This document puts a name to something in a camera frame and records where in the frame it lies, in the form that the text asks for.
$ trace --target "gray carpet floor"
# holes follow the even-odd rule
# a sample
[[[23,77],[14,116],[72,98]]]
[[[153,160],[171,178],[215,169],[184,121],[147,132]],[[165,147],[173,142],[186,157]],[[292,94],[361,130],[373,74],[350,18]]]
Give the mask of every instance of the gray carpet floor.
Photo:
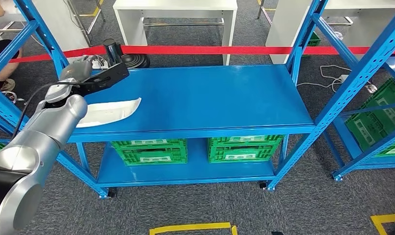
[[[114,1],[105,0],[102,9],[107,21],[98,19],[93,28],[93,43],[100,45],[106,38],[123,43],[114,11]],[[265,6],[274,8],[276,0]],[[93,0],[75,0],[82,13],[94,9]],[[269,25],[264,18],[256,19],[256,0],[238,0],[238,13],[233,38],[234,45],[264,45]],[[88,26],[92,18],[83,18]],[[172,19],[147,19],[167,22]],[[176,22],[193,19],[175,20]],[[221,28],[217,26],[154,27],[147,29],[151,45],[219,45]],[[32,39],[24,45],[25,55],[41,54],[43,48]],[[152,55],[153,67],[220,65],[216,55]],[[269,56],[232,56],[231,64],[270,63]],[[339,56],[312,56],[302,59],[299,82],[330,84],[320,76],[320,65],[345,66]],[[326,74],[338,77],[345,71],[327,69]],[[373,78],[383,83],[389,75],[381,70]],[[19,97],[29,98],[36,87],[56,80],[51,62],[24,63],[13,74]],[[315,117],[333,95],[331,89],[302,85],[299,92],[311,116]],[[362,90],[349,104],[357,108],[369,96]],[[30,107],[29,115],[34,111]],[[329,129],[341,153],[345,151],[337,135]],[[291,138],[290,147],[297,137]],[[96,173],[104,143],[86,144],[91,169]],[[67,151],[77,158],[76,147]],[[46,181],[40,208],[20,234],[23,235],[145,235],[149,229],[176,224],[231,222],[239,235],[268,235],[280,231],[285,235],[375,235],[370,216],[395,213],[395,169],[352,172],[344,181],[336,183],[330,173],[337,168],[324,138],[320,137],[293,169],[278,184],[275,192],[259,189],[257,182],[200,184],[118,188],[117,197],[99,200],[64,167],[55,164]],[[391,231],[395,224],[387,225]],[[177,232],[168,234],[226,235],[227,230]]]

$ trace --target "shelf caster wheel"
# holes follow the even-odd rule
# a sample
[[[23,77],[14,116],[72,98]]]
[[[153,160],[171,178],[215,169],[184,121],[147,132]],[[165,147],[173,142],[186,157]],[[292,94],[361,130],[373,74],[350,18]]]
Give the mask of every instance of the shelf caster wheel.
[[[336,181],[336,182],[341,182],[341,181],[343,181],[343,177],[341,176],[341,175],[332,175],[333,176],[333,179],[334,179],[334,181]]]
[[[100,199],[110,199],[113,197],[116,197],[116,188],[109,188],[108,189],[108,195],[104,196],[104,195],[100,195],[99,198]]]
[[[262,190],[266,190],[266,188],[267,188],[266,183],[265,182],[264,183],[259,183],[259,188],[262,189]]]

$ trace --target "blue shelving unit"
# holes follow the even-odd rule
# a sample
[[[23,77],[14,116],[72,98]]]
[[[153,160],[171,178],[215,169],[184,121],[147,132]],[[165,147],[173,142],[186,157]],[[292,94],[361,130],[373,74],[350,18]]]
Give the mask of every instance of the blue shelving unit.
[[[314,0],[285,65],[213,66],[131,70],[130,76],[108,90],[86,96],[88,103],[122,101],[141,97],[129,118],[97,127],[76,129],[70,142],[77,144],[81,165],[66,152],[57,160],[95,190],[100,198],[110,187],[194,184],[235,181],[277,183],[317,137],[395,50],[395,17],[363,59],[358,62],[349,49],[321,19],[326,0]],[[17,0],[19,9],[33,23],[32,30],[45,39],[60,72],[67,61],[45,28],[30,0]],[[312,119],[296,89],[302,52],[316,25],[352,68],[347,80],[316,119]],[[8,51],[17,50],[29,34],[20,33]],[[13,56],[0,55],[0,66]],[[15,125],[20,111],[0,94],[0,126]],[[244,135],[285,135],[278,167],[271,161],[209,164],[205,138]],[[287,154],[288,136],[303,134]],[[98,177],[91,175],[83,142],[188,139],[188,163],[125,166],[109,144]]]
[[[387,71],[395,79],[395,56],[390,57],[385,65],[383,66]],[[327,133],[325,133],[325,139],[329,143],[331,151],[336,159],[340,169],[333,172],[333,177],[336,181],[343,180],[343,175],[353,171],[353,170],[363,170],[363,169],[381,169],[381,168],[395,168],[395,156],[391,157],[377,157],[376,155],[386,149],[391,145],[391,142],[394,143],[393,139],[395,139],[395,134],[390,134],[381,140],[379,143],[373,146],[372,150],[368,150],[363,153],[362,149],[358,145],[356,139],[349,131],[349,129],[345,125],[345,121],[348,117],[355,113],[362,113],[373,110],[380,110],[386,108],[393,108],[395,104],[384,105],[371,107],[366,109],[361,109],[357,111],[349,111],[339,114],[339,116],[333,121],[333,125],[339,135],[344,147],[348,151],[349,154],[349,163],[346,166],[346,163],[342,160],[339,152],[335,149],[334,144],[331,142],[330,137]]]

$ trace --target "shelf upright post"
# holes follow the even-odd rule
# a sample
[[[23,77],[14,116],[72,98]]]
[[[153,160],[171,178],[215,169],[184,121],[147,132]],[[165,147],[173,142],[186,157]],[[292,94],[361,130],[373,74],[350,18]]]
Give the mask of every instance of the shelf upright post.
[[[56,73],[59,76],[62,69],[69,63],[52,33],[49,31],[31,0],[14,0],[14,2],[24,18],[27,20],[27,25],[0,54],[0,71],[7,65],[10,59],[13,58],[31,34],[35,33],[43,47],[51,56]],[[12,134],[13,127],[17,125],[20,115],[20,109],[18,109],[3,93],[0,92],[0,129]],[[25,117],[21,123],[21,128],[24,127],[27,121],[28,117]],[[83,148],[80,146],[81,144],[78,144],[78,150],[83,151]],[[99,194],[100,198],[108,197],[107,188],[96,186],[96,179],[89,172],[89,166],[85,154],[81,156],[81,161],[84,164],[83,167],[81,167],[64,151],[59,154],[57,160],[84,183],[94,189]]]
[[[314,33],[314,29],[316,27],[315,23],[312,20],[312,16],[314,13],[322,15],[324,12],[325,5],[328,0],[313,0],[310,8],[307,11],[307,15],[305,16],[304,22],[300,28],[297,38],[295,39],[294,46],[292,47],[292,51],[288,56],[288,60],[286,63],[288,71],[292,70],[293,63],[296,58],[295,55],[298,50],[298,47],[301,47],[301,55],[304,53],[305,48],[308,45],[308,41],[311,38],[311,35]]]
[[[284,163],[280,165],[276,171],[276,178],[268,182],[268,190],[274,190],[275,185],[282,179],[282,177],[289,171],[289,169],[295,164],[295,162],[306,152],[306,150],[312,145],[312,143],[323,133],[323,131],[329,126],[329,124],[339,115],[339,113],[346,107],[346,105],[353,99],[353,97],[359,92],[359,90],[365,85],[365,83],[376,73],[376,71],[386,62],[386,60],[395,51],[395,16],[391,22],[383,30],[380,36],[376,39],[373,45],[369,48],[368,52],[363,58],[352,68],[351,73],[337,90],[336,94],[330,99],[328,104],[320,112],[315,119],[316,128],[311,134],[305,134],[301,140],[297,143],[296,147],[291,151],[289,156],[284,160]],[[386,140],[388,143],[393,143],[395,138]],[[376,149],[370,149],[369,151],[379,150],[378,146]],[[341,168],[335,173],[336,176],[339,174],[342,176],[348,165]]]

